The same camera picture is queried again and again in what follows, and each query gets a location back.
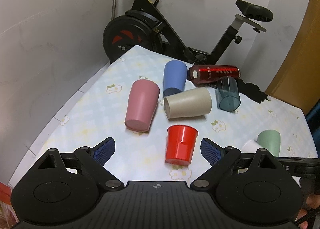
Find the red plastic cup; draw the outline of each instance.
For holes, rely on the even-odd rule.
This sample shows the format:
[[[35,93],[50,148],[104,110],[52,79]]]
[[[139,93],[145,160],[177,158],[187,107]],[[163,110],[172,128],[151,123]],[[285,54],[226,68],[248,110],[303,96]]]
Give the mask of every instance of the red plastic cup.
[[[186,125],[173,125],[168,128],[167,152],[165,161],[174,165],[188,166],[191,163],[198,131]]]
[[[159,94],[160,88],[150,80],[137,80],[132,84],[124,120],[130,130],[145,132],[150,129]]]

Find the finger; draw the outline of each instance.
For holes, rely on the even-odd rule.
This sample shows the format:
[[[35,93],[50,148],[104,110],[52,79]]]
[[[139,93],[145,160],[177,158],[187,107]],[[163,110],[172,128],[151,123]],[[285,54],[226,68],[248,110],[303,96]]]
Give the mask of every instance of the finger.
[[[311,195],[307,198],[307,204],[315,209],[320,206],[320,195]]]
[[[300,209],[297,220],[300,219],[301,217],[305,216],[307,214],[307,211],[304,209]],[[308,222],[303,222],[302,224],[299,225],[300,229],[307,229],[308,228]]]

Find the white wall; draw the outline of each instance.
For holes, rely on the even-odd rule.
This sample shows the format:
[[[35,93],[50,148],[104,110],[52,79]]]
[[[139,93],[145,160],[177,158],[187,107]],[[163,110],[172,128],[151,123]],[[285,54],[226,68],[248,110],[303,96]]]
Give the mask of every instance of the white wall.
[[[246,82],[265,91],[287,56],[297,36],[309,0],[270,0],[274,19],[265,35],[257,35],[241,68]]]
[[[108,59],[112,0],[0,0],[0,181]]]
[[[269,0],[245,0],[267,6]],[[183,42],[190,47],[211,52],[226,28],[240,13],[236,0],[161,0],[158,9],[167,18]],[[118,0],[117,15],[122,15],[132,6],[133,0]],[[268,30],[269,23],[262,24]],[[255,39],[256,32],[249,25],[239,31],[242,42],[232,43],[219,60],[221,64],[241,67]]]

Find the exercise bike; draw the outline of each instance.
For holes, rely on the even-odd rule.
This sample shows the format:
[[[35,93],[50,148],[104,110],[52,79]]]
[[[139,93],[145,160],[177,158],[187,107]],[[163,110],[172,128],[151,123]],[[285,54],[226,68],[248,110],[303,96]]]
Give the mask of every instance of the exercise bike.
[[[239,28],[245,22],[260,33],[266,29],[252,21],[270,22],[273,14],[270,10],[237,0],[236,5],[244,16],[236,14],[233,23],[227,28],[213,51],[204,51],[187,47],[177,33],[156,8],[159,0],[134,0],[131,10],[116,17],[105,28],[103,47],[111,62],[121,57],[135,45],[140,45],[154,52],[170,56],[189,63],[215,64],[232,41],[239,44]],[[162,34],[168,42],[163,42]]]

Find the black wheel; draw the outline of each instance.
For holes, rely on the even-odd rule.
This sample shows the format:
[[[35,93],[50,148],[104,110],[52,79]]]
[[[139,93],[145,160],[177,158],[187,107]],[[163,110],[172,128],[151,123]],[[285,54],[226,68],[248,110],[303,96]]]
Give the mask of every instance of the black wheel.
[[[103,32],[103,48],[113,63],[135,45],[162,53],[160,35],[152,35],[152,30],[142,21],[126,15],[116,17]]]

